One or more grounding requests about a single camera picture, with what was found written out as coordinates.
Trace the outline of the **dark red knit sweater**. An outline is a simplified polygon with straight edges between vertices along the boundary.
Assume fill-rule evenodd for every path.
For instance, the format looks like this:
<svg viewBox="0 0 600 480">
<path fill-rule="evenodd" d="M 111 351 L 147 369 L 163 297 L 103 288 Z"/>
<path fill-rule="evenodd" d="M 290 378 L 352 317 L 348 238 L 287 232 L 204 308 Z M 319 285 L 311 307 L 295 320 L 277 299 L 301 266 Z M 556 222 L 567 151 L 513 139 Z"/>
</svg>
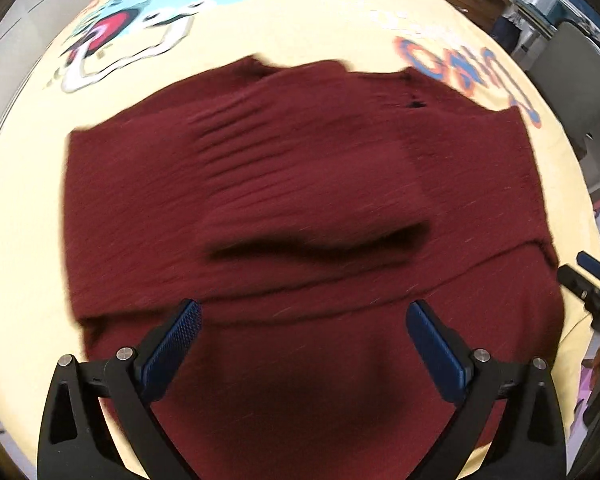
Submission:
<svg viewBox="0 0 600 480">
<path fill-rule="evenodd" d="M 404 327 L 553 361 L 564 306 L 528 132 L 417 70 L 243 58 L 69 136 L 64 245 L 91 359 L 185 298 L 155 412 L 205 479 L 402 479 L 448 421 Z"/>
</svg>

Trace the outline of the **yellow dinosaur print bedspread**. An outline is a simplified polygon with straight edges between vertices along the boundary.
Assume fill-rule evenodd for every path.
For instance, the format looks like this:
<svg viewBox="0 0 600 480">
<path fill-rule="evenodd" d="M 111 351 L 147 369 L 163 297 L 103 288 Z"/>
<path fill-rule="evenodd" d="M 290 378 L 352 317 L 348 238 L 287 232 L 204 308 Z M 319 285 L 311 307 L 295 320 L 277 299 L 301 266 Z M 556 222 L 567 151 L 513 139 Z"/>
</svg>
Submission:
<svg viewBox="0 0 600 480">
<path fill-rule="evenodd" d="M 524 114 L 563 263 L 600 256 L 585 180 L 562 126 L 518 65 L 443 0 L 92 0 L 59 32 L 0 110 L 0 424 L 35 474 L 57 359 L 80 354 L 66 294 L 61 199 L 68 133 L 98 124 L 190 75 L 257 54 L 277 65 L 339 60 L 362 72 L 440 66 L 466 96 Z"/>
</svg>

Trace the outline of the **grey padded chair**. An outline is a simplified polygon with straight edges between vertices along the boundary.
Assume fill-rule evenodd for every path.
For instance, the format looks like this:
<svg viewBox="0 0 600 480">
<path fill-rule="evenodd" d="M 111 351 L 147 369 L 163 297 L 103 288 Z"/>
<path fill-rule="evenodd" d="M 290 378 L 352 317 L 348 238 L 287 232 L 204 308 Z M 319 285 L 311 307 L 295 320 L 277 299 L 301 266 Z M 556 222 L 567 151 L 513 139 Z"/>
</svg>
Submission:
<svg viewBox="0 0 600 480">
<path fill-rule="evenodd" d="M 577 159 L 600 122 L 600 46 L 583 27 L 561 22 L 527 76 L 562 125 Z"/>
</svg>

